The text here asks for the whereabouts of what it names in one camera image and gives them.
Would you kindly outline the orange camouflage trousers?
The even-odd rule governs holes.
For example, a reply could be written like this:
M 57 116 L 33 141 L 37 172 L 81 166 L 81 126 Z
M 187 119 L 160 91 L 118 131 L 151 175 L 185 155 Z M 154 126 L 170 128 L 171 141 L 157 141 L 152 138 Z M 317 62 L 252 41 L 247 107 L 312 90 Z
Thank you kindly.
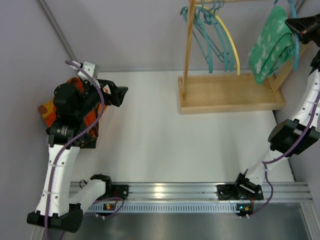
M 52 99 L 41 104 L 38 112 L 47 129 L 48 145 L 64 146 L 71 139 L 85 132 L 67 148 L 79 147 L 94 149 L 99 136 L 98 116 L 108 105 L 99 103 L 96 107 L 83 107 L 81 94 L 84 92 L 82 81 L 72 77 L 54 90 Z

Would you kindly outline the blue hanger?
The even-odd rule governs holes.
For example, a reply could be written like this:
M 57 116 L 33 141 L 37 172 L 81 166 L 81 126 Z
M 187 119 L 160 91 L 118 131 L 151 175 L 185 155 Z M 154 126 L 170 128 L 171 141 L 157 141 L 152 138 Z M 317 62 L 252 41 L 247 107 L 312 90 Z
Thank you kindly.
M 299 37 L 293 30 L 290 30 L 286 25 L 286 20 L 293 20 L 288 18 L 286 11 L 283 7 L 277 5 L 277 0 L 274 1 L 274 30 L 275 43 L 273 50 L 276 55 L 277 68 L 285 62 L 291 60 L 293 70 L 296 71 L 300 63 L 300 43 Z

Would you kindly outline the green trousers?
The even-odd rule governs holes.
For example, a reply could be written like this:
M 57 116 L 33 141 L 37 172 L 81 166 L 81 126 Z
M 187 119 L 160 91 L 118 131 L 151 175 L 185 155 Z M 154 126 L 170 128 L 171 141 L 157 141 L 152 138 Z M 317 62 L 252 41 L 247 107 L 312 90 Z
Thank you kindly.
M 261 85 L 296 53 L 296 43 L 285 24 L 288 19 L 281 6 L 274 6 L 249 53 L 249 66 L 255 82 Z

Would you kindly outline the yellow hanger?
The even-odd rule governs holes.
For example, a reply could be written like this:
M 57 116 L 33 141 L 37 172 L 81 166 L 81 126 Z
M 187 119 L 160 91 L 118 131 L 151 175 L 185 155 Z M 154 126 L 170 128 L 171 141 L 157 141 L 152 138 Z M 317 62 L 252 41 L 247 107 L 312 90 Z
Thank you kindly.
M 237 52 L 237 49 L 236 49 L 236 46 L 234 44 L 234 41 L 232 39 L 232 36 L 227 28 L 227 26 L 225 25 L 225 23 L 222 21 L 222 19 L 216 14 L 214 13 L 213 10 L 210 10 L 209 7 L 207 6 L 204 6 L 204 8 L 209 12 L 211 13 L 214 17 L 216 17 L 217 21 L 221 24 L 223 30 L 225 31 L 226 35 L 227 35 L 227 38 L 229 40 L 229 43 L 231 45 L 231 48 L 232 48 L 232 55 L 234 56 L 235 58 L 235 66 L 236 66 L 236 72 L 237 72 L 237 75 L 239 76 L 240 73 L 241 73 L 241 65 L 240 65 L 240 59 L 239 59 L 239 56 L 238 56 L 238 52 Z

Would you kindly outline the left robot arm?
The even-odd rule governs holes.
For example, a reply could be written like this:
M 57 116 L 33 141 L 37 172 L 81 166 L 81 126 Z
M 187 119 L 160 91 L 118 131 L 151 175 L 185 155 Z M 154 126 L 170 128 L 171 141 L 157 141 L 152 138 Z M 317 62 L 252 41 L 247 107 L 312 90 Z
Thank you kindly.
M 54 90 L 54 120 L 48 135 L 48 168 L 39 204 L 27 215 L 27 223 L 75 233 L 84 213 L 97 200 L 114 196 L 110 176 L 93 175 L 73 197 L 69 196 L 74 164 L 80 149 L 94 149 L 99 136 L 99 116 L 107 106 L 120 107 L 128 87 L 110 80 L 71 78 Z

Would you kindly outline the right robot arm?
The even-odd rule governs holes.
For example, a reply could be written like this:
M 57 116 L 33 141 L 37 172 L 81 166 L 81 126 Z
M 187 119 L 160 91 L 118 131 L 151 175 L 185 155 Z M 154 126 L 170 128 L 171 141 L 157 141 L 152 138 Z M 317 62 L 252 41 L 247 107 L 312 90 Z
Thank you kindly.
M 269 149 L 260 160 L 238 175 L 232 191 L 236 199 L 259 199 L 263 182 L 280 162 L 301 154 L 319 140 L 317 125 L 320 116 L 320 55 L 318 53 L 312 59 L 310 66 L 307 85 L 295 113 L 271 131 L 268 137 Z

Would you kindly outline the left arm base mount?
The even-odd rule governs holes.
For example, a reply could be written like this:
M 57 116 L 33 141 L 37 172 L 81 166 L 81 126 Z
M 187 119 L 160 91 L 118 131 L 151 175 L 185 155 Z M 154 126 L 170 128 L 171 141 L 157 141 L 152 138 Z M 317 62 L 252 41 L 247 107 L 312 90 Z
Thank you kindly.
M 129 195 L 129 185 L 127 184 L 112 184 L 106 186 L 105 194 L 101 196 L 102 199 L 118 197 L 126 200 Z

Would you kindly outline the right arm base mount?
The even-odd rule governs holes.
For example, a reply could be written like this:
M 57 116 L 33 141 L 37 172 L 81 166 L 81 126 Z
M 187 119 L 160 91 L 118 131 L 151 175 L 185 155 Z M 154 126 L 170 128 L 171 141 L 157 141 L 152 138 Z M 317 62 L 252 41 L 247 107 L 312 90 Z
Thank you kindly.
M 246 186 L 243 184 L 219 184 L 217 187 L 217 196 L 221 201 L 227 200 L 263 200 L 264 195 L 260 185 Z

